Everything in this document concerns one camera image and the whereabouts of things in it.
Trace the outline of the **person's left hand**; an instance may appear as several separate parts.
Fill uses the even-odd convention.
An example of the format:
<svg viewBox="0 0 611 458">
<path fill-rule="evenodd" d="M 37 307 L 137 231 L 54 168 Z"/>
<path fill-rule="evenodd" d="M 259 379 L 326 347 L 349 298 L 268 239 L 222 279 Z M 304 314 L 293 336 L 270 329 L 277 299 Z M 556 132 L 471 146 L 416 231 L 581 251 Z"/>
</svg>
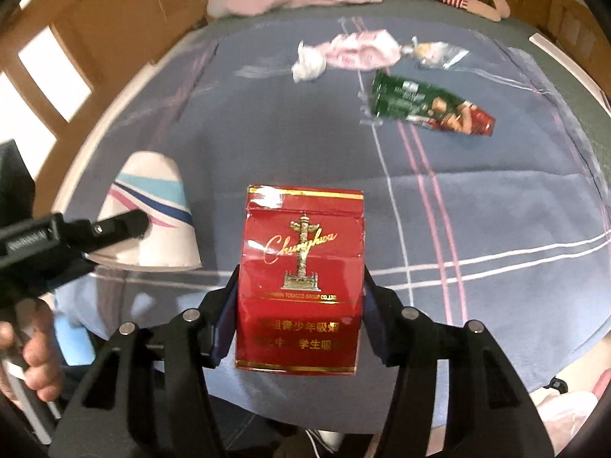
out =
<svg viewBox="0 0 611 458">
<path fill-rule="evenodd" d="M 57 344 L 54 315 L 45 301 L 37 299 L 31 316 L 33 335 L 25 343 L 23 357 L 28 365 L 24 372 L 27 387 L 43 402 L 55 401 L 61 394 L 63 374 Z"/>
</svg>

